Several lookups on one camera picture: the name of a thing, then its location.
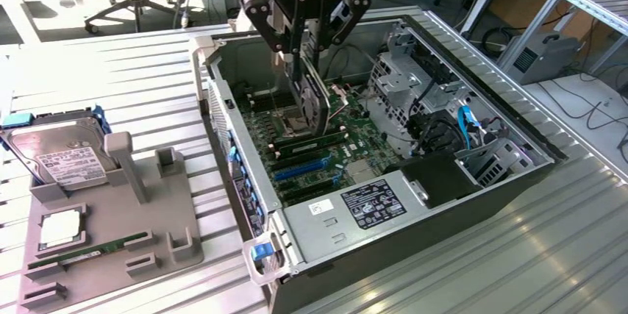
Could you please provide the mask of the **silver chipset heat sink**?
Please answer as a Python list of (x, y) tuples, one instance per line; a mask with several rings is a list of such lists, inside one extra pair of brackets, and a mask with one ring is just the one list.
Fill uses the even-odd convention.
[(363, 182), (377, 175), (365, 160), (357, 160), (346, 165), (346, 172), (354, 183)]

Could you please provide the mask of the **CPU socket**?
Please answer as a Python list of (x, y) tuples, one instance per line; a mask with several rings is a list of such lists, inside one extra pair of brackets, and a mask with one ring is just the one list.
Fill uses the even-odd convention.
[(277, 134), (282, 138), (311, 136), (305, 116), (295, 105), (281, 107), (273, 118), (277, 123)]

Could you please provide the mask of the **green motherboard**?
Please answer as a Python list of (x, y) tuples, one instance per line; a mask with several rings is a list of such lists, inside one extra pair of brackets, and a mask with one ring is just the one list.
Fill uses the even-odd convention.
[[(258, 151), (270, 185), (285, 207), (294, 205), (287, 203), (289, 198), (310, 193), (313, 190), (305, 193), (301, 190), (298, 192), (281, 193), (278, 191), (279, 183), (291, 180), (317, 182), (333, 179), (333, 185), (339, 190), (357, 184), (346, 172), (346, 165), (349, 163), (365, 160), (375, 175), (379, 176), (386, 166), (401, 160), (399, 154), (395, 153), (395, 150), (385, 140), (386, 134), (377, 129), (366, 116), (366, 110), (362, 106), (362, 95), (350, 85), (339, 85), (339, 87), (347, 93), (349, 105), (330, 120), (327, 129), (323, 135), (319, 136), (311, 134), (311, 136), (299, 138), (282, 138), (277, 134), (277, 123), (273, 118), (273, 105), (269, 95), (265, 97), (247, 96), (239, 101), (239, 112), (245, 127), (250, 134), (254, 148)], [(281, 94), (279, 97), (275, 97), (275, 100), (278, 109), (295, 105), (289, 94)], [(337, 141), (338, 144), (287, 158), (275, 158), (274, 152), (279, 147), (309, 140)], [(325, 169), (278, 182), (273, 180), (275, 172), (319, 159), (329, 161)]]

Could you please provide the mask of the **open black PC case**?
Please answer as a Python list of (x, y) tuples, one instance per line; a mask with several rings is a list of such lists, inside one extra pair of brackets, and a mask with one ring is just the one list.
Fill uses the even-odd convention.
[[(457, 109), (466, 148), (447, 152), (481, 189), (427, 208), (429, 214), (369, 245), (329, 261), (305, 267), (277, 198), (239, 112), (247, 96), (267, 96), (275, 79), (269, 50), (254, 33), (191, 38), (190, 59), (195, 82), (206, 83), (202, 116), (217, 141), (217, 161), (227, 201), (242, 235), (242, 256), (251, 282), (263, 290), (270, 314), (295, 314), (307, 304), (351, 285), (443, 239), (491, 217), (549, 175), (565, 154), (503, 100), (517, 88), (473, 45), (430, 13), (389, 15), (359, 23), (339, 56), (321, 64), (329, 93), (331, 84), (350, 85), (367, 94), (369, 74), (393, 28), (403, 25), (423, 46), (465, 82), (471, 96)], [(250, 248), (270, 242), (271, 256), (253, 261)]]

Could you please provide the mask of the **graphics card with fan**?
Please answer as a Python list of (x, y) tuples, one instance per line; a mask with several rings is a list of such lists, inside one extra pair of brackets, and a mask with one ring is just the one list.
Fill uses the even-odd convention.
[(298, 56), (271, 54), (270, 68), (275, 74), (274, 87), (293, 96), (301, 116), (314, 136), (323, 135), (329, 120), (329, 93), (318, 73), (319, 50), (317, 47), (318, 21), (306, 22)]

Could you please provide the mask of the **grey power supply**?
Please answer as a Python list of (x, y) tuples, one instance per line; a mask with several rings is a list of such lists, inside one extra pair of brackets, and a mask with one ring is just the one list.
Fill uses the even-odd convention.
[(393, 171), (283, 210), (303, 266), (343, 256), (429, 214), (426, 193)]

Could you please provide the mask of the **blue case latch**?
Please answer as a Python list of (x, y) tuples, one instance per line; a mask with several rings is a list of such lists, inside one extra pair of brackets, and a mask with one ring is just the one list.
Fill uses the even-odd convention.
[(259, 261), (261, 259), (271, 256), (274, 253), (274, 248), (270, 242), (254, 244), (250, 248), (250, 258), (253, 261)]

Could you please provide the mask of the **black plastic air shroud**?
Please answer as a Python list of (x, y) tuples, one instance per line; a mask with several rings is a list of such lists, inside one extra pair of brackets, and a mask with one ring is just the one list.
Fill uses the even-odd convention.
[(383, 174), (401, 171), (409, 182), (425, 191), (425, 206), (433, 208), (477, 192), (481, 187), (462, 171), (455, 157), (447, 152), (433, 152), (386, 166)]

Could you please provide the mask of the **black expansion slot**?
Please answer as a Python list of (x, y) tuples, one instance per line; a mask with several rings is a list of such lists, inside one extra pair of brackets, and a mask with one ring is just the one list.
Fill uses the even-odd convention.
[(291, 180), (278, 184), (278, 191), (281, 193), (287, 193), (298, 192), (301, 190), (305, 193), (310, 192), (311, 190), (322, 190), (329, 186), (333, 186), (333, 179), (325, 179), (317, 182), (307, 182), (305, 180)]
[(314, 198), (318, 197), (318, 196), (323, 196), (325, 194), (327, 194), (327, 193), (335, 191), (337, 189), (338, 189), (337, 186), (334, 186), (334, 185), (333, 185), (333, 186), (329, 186), (329, 187), (322, 188), (322, 189), (319, 189), (319, 190), (315, 190), (315, 191), (313, 191), (313, 192), (310, 192), (310, 193), (306, 193), (306, 194), (303, 194), (303, 195), (301, 195), (301, 196), (295, 196), (295, 197), (293, 197), (293, 198), (289, 198), (289, 199), (287, 199), (287, 203), (289, 203), (289, 204), (298, 204), (299, 202), (305, 202), (305, 201), (307, 201), (307, 200), (310, 200), (310, 199), (314, 199)]

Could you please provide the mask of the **aluminium profile frame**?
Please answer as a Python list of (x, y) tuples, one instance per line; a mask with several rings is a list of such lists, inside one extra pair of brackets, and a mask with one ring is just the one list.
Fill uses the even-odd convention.
[(582, 11), (595, 20), (595, 22), (602, 23), (622, 35), (611, 47), (603, 52), (594, 64), (590, 65), (590, 73), (597, 71), (613, 53), (622, 47), (625, 43), (628, 43), (628, 0), (546, 0), (521, 36), (511, 40), (509, 47), (499, 56), (497, 66), (502, 69), (502, 71), (506, 72), (511, 67), (514, 60), (522, 52), (525, 43), (541, 30), (545, 18), (550, 15), (553, 8), (559, 1), (565, 1), (570, 5), (570, 13), (558, 20), (558, 23), (553, 28), (554, 32), (561, 33), (562, 28), (570, 20), (570, 17), (577, 11)]

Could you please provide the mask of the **black office chair base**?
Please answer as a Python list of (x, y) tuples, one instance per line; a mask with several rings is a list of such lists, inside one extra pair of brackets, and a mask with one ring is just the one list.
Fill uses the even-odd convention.
[(174, 8), (169, 8), (163, 5), (159, 5), (153, 0), (123, 0), (123, 1), (109, 0), (109, 7), (101, 10), (99, 12), (97, 12), (93, 16), (87, 17), (83, 20), (83, 30), (89, 34), (97, 34), (98, 26), (94, 25), (91, 21), (103, 19), (109, 14), (114, 13), (115, 11), (127, 10), (133, 14), (134, 31), (141, 32), (139, 17), (143, 14), (143, 10), (142, 10), (143, 7), (157, 10), (158, 12), (165, 13), (166, 15), (171, 15), (173, 16), (173, 29), (175, 28), (177, 25), (179, 25), (181, 28), (185, 28), (189, 24), (187, 10), (182, 9), (179, 4), (175, 2), (171, 2), (171, 0), (169, 0), (169, 4), (173, 4)]

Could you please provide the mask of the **metal disk bay cage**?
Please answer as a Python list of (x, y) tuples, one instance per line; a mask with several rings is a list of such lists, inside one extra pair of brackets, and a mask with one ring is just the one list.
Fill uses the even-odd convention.
[(465, 82), (414, 33), (395, 26), (375, 57), (362, 106), (397, 154), (466, 148), (455, 114), (470, 96)]

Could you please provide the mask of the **silver hard disk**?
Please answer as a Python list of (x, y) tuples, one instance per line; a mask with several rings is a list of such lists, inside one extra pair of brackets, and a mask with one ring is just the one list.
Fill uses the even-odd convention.
[(118, 168), (111, 157), (106, 154), (97, 155), (89, 147), (35, 157), (13, 154), (29, 170), (37, 184), (57, 184), (69, 191), (102, 184), (105, 173)]

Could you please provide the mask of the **grey parts rack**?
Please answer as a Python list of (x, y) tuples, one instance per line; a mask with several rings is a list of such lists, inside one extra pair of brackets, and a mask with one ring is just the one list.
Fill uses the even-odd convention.
[[(167, 146), (133, 160), (126, 132), (106, 135), (103, 145), (121, 166), (105, 173), (102, 184), (73, 191), (57, 184), (30, 187), (15, 314), (47, 314), (202, 261), (182, 154)], [(42, 218), (66, 210), (79, 212), (79, 234), (45, 247), (38, 243)], [(149, 235), (115, 252), (26, 269), (37, 260), (143, 231)]]

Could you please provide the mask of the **thin locking lever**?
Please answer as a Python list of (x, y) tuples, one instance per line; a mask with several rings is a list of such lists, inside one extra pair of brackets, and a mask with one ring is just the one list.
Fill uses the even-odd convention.
[(279, 97), (281, 91), (279, 91), (279, 88), (277, 88), (275, 86), (270, 86), (270, 84), (266, 84), (266, 88), (267, 88), (267, 94), (269, 94), (269, 97), (270, 97), (270, 102), (271, 102), (271, 105), (273, 105), (273, 114), (277, 118), (279, 118), (281, 113), (279, 113), (279, 110), (278, 110), (275, 97)]

